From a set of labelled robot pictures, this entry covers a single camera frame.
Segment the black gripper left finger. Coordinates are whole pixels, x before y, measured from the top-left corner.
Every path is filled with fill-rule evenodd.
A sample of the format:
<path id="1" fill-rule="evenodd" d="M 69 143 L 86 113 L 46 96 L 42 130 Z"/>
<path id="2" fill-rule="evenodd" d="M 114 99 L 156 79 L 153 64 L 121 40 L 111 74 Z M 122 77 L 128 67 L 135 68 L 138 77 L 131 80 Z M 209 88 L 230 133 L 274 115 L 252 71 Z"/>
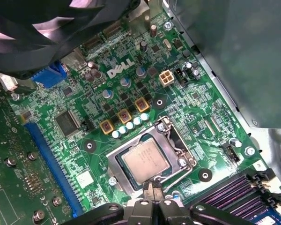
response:
<path id="1" fill-rule="evenodd" d="M 65 225 L 150 225 L 153 220 L 153 182 L 143 184 L 144 198 L 132 199 L 125 207 L 106 203 L 72 220 Z"/>

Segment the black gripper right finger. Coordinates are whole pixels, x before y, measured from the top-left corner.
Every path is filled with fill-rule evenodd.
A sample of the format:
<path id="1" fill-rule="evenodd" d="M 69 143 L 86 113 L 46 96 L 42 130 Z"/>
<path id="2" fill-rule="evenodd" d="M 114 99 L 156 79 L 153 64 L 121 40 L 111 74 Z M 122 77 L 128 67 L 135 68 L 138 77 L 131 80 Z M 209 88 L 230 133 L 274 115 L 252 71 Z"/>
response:
<path id="1" fill-rule="evenodd" d="M 253 223 L 204 203 L 185 208 L 181 202 L 165 199 L 159 181 L 154 181 L 155 225 L 252 225 Z"/>

